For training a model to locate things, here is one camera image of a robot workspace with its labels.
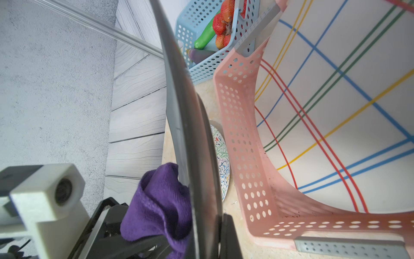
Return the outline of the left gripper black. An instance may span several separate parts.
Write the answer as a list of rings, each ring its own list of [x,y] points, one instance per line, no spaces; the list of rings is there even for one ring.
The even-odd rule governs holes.
[[[67,258],[86,259],[92,248],[94,259],[152,259],[165,251],[171,251],[167,239],[162,235],[133,242],[119,235],[119,224],[128,207],[113,197],[102,200]]]

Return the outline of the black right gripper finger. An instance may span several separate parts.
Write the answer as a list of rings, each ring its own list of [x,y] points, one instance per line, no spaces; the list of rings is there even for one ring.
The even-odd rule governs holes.
[[[220,235],[220,259],[242,259],[242,253],[232,216],[224,214]]]

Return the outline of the purple cloth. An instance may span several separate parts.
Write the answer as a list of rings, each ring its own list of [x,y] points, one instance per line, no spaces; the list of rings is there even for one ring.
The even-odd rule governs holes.
[[[162,235],[182,259],[193,228],[189,188],[178,180],[179,166],[166,163],[144,174],[120,225],[126,241]]]

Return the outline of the colourful squiggle round plate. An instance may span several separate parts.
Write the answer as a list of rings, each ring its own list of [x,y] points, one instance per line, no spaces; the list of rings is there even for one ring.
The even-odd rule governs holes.
[[[210,125],[210,128],[213,137],[213,142],[215,145],[216,158],[218,162],[222,201],[224,201],[230,185],[230,159],[223,135],[213,125]]]

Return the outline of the dark teal square plate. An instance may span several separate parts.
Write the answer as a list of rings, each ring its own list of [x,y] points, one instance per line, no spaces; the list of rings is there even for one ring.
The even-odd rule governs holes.
[[[194,259],[219,257],[222,197],[215,147],[203,102],[197,94],[163,7],[151,1],[167,76],[167,121],[179,179],[189,187]]]

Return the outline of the white plaid round plate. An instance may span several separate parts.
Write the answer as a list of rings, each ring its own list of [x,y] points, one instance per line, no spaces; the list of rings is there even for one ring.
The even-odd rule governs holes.
[[[413,1],[288,1],[254,114],[295,190],[352,212],[413,211]]]

